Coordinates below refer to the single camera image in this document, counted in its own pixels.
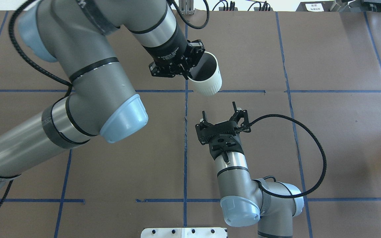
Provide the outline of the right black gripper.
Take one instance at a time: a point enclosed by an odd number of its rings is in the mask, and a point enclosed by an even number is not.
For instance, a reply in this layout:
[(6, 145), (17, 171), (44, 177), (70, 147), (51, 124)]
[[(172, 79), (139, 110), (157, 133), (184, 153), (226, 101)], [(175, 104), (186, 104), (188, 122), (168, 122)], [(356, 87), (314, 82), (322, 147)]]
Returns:
[(200, 123), (195, 125), (197, 139), (201, 145), (209, 146), (213, 160), (228, 152), (244, 154), (239, 133), (251, 132), (249, 116), (247, 110), (237, 107), (234, 101), (232, 105), (234, 114), (229, 121), (212, 124), (208, 122), (206, 112), (203, 110)]

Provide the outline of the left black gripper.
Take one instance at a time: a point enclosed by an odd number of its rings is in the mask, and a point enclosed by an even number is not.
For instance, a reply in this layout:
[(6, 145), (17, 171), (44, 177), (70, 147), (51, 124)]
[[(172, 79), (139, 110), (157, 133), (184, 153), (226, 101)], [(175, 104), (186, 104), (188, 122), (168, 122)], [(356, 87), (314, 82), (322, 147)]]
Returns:
[(143, 33), (143, 47), (153, 58), (149, 70), (153, 77), (191, 78), (190, 69), (197, 66), (205, 52), (202, 40), (187, 40), (177, 23), (160, 23)]

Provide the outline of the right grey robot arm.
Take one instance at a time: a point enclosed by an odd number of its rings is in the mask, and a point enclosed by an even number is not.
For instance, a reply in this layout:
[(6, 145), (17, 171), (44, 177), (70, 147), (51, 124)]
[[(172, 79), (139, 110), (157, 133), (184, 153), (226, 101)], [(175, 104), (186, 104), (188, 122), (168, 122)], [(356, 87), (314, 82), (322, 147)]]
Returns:
[(234, 105), (234, 114), (227, 121), (211, 124), (202, 112), (195, 125), (197, 138), (208, 145), (216, 166), (220, 191), (220, 206), (228, 226), (258, 225), (259, 238), (293, 237), (293, 217), (301, 214), (302, 197), (294, 185), (266, 178), (251, 179), (239, 133), (249, 133), (250, 122), (246, 110)]

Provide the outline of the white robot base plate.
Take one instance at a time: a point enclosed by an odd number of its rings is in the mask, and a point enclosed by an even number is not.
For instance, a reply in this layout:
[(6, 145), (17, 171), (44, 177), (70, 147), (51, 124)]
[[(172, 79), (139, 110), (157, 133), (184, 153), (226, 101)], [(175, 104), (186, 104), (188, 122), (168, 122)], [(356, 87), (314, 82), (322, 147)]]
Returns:
[(222, 227), (145, 228), (141, 238), (228, 238)]

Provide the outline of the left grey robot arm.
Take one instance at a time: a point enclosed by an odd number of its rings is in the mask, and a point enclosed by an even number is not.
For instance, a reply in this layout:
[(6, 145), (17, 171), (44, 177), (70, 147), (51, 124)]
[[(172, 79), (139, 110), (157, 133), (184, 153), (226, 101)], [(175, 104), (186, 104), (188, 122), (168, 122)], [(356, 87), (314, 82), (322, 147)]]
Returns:
[(9, 38), (31, 67), (68, 87), (64, 97), (0, 136), (0, 189), (26, 170), (102, 136), (114, 143), (147, 124), (140, 96), (107, 35), (124, 26), (153, 58), (154, 77), (182, 75), (205, 48), (184, 36), (174, 0), (28, 0)]

